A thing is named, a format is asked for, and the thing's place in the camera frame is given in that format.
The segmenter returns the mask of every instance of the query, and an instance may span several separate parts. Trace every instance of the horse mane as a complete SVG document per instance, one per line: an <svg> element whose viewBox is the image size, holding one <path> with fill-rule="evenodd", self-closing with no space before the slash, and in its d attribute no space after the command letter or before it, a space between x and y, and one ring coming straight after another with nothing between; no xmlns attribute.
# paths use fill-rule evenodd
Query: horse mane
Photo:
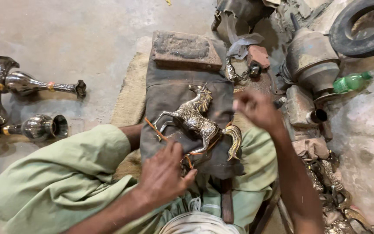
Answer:
<svg viewBox="0 0 374 234"><path fill-rule="evenodd" d="M197 109L203 113L209 109L209 104L212 99L210 90L204 88L204 91L200 92L200 99L195 101L194 104L197 106Z"/></svg>

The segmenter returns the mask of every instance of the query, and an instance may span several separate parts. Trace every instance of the horse figurine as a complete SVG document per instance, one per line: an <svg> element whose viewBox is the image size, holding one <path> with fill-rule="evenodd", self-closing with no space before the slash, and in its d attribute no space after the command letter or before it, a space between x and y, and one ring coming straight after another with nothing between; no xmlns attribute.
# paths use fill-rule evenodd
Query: horse figurine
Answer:
<svg viewBox="0 0 374 234"><path fill-rule="evenodd" d="M153 123L154 130L157 130L157 123L164 115L178 119L181 123L198 132L203 139L203 148L191 152L194 154L205 152L209 147L211 139L213 139L217 134L229 135L233 139L233 144L229 149L229 158L227 161L232 158L239 159L236 157L236 153L242 142L240 129L235 125L230 125L224 129L220 129L215 122L202 116L202 113L209 109L209 104L212 100L211 92L206 88L206 85L207 83L204 86L189 85L189 90L196 93L197 96L194 99L181 104L181 106L174 112L162 112L158 119ZM161 127L160 132L163 132L168 125L174 125L174 122L165 122Z"/></svg>

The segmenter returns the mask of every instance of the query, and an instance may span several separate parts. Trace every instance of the horse tail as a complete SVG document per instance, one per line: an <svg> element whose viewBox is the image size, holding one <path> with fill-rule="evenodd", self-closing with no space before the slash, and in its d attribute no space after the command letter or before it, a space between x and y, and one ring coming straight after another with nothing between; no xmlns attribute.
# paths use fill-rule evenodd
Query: horse tail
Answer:
<svg viewBox="0 0 374 234"><path fill-rule="evenodd" d="M239 150L239 147L242 143L242 133L240 129L235 125L227 126L225 129L221 130L221 133L224 135L229 135L232 137L233 143L232 146L229 149L229 158L227 161L231 160L232 158L239 159L236 157L236 153Z"/></svg>

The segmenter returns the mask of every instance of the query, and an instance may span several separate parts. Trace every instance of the sleeve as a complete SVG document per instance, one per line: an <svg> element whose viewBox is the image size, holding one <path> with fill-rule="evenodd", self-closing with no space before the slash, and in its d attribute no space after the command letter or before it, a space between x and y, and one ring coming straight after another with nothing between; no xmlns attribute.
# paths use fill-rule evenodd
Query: sleeve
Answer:
<svg viewBox="0 0 374 234"><path fill-rule="evenodd" d="M275 181L278 173L275 145L269 133L252 127L242 136L242 160L245 174L233 178L233 189L259 192Z"/></svg>
<svg viewBox="0 0 374 234"><path fill-rule="evenodd" d="M59 233L102 210L134 184L112 183L130 151L121 130L99 125L16 161L0 175L7 233Z"/></svg>

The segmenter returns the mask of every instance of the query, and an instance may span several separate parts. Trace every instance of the horse leg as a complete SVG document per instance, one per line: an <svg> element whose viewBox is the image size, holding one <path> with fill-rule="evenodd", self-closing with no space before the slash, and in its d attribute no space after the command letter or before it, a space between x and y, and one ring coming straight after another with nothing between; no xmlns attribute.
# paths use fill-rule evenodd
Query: horse leg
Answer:
<svg viewBox="0 0 374 234"><path fill-rule="evenodd" d="M160 116L158 117L157 120L155 120L155 122L153 123L153 126L154 126L154 130L157 130L157 123L158 121L164 116L164 115L168 115L168 116L171 116L171 117L178 117L178 114L174 113L174 112L168 112L168 111L163 111Z"/></svg>
<svg viewBox="0 0 374 234"><path fill-rule="evenodd" d="M177 117L179 117L179 115L178 115L177 113L175 113L175 112L163 111L163 112L160 114L160 116L158 117L158 119L155 120L155 122L153 123L154 130L157 130L157 123L158 123L158 121L161 119L161 117L163 117L164 115L168 115L168 116L171 116L171 117L173 117L173 118L177 118Z"/></svg>
<svg viewBox="0 0 374 234"><path fill-rule="evenodd" d="M203 139L203 148L195 150L195 151L190 152L190 153L191 154L199 154L199 153L205 152L207 150L207 148L209 147L210 140L211 139Z"/></svg>
<svg viewBox="0 0 374 234"><path fill-rule="evenodd" d="M177 126L177 125L173 121L167 121L161 127L160 132L162 133L167 126Z"/></svg>

